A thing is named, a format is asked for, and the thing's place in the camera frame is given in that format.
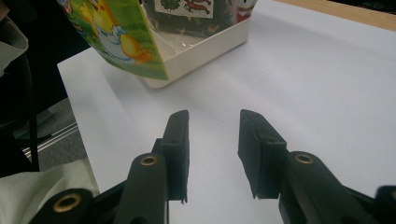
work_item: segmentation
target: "black plastic bracket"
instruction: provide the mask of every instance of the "black plastic bracket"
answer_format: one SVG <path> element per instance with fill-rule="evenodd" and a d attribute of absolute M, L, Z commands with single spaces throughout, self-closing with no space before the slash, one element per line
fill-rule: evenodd
<path fill-rule="evenodd" d="M 168 223 L 168 201 L 187 201 L 189 166 L 189 112 L 183 110 L 169 118 L 152 152 L 134 159 L 126 181 L 95 198 L 86 189 L 63 191 L 30 223 Z"/>
<path fill-rule="evenodd" d="M 286 141 L 261 115 L 242 110 L 238 155 L 253 197 L 276 199 L 288 224 L 396 223 L 396 186 L 375 199 L 344 187 L 315 155 L 288 152 Z"/>

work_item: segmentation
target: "white tabletop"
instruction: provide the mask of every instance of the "white tabletop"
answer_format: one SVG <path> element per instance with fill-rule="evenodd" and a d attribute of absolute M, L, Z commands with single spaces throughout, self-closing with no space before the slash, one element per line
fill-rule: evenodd
<path fill-rule="evenodd" d="M 239 113 L 261 113 L 288 150 L 320 157 L 346 186 L 374 196 L 396 184 L 396 33 L 261 0 L 247 43 L 163 88 L 93 49 L 59 64 L 99 189 L 123 181 L 168 117 L 190 111 L 189 203 L 171 223 L 283 223 L 253 200 L 237 156 Z"/>

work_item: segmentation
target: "metal rod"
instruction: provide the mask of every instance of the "metal rod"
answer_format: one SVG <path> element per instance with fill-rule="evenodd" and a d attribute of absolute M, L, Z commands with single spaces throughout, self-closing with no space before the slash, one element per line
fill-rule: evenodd
<path fill-rule="evenodd" d="M 57 143 L 58 141 L 61 141 L 62 139 L 66 138 L 68 135 L 70 135 L 76 131 L 78 131 L 78 126 L 77 126 L 76 122 L 74 122 L 70 125 L 67 125 L 66 127 L 62 128 L 58 132 L 53 133 L 51 135 L 51 138 L 47 139 L 46 141 L 44 141 L 43 143 L 38 145 L 37 152 L 40 152 L 41 150 L 45 149 L 46 147 L 49 147 L 49 146 Z M 25 154 L 26 157 L 28 157 L 28 158 L 31 157 L 29 147 L 25 148 L 23 150 L 23 153 Z"/>

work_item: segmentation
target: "brass screw insert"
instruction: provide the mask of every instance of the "brass screw insert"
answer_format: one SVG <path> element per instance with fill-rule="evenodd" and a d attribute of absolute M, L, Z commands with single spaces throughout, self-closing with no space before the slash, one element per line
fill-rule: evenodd
<path fill-rule="evenodd" d="M 76 193 L 64 195 L 55 205 L 53 210 L 57 213 L 63 213 L 72 210 L 81 202 L 81 196 Z"/>
<path fill-rule="evenodd" d="M 144 158 L 142 158 L 142 159 L 140 160 L 140 164 L 149 166 L 149 165 L 153 165 L 153 164 L 157 163 L 157 161 L 158 161 L 158 160 L 157 160 L 156 157 L 154 157 L 154 156 L 147 156 L 147 157 L 144 157 Z"/>
<path fill-rule="evenodd" d="M 297 160 L 300 163 L 304 163 L 304 164 L 311 164 L 314 163 L 314 159 L 312 159 L 312 157 L 305 155 L 305 154 L 297 154 L 294 157 L 295 160 Z"/>

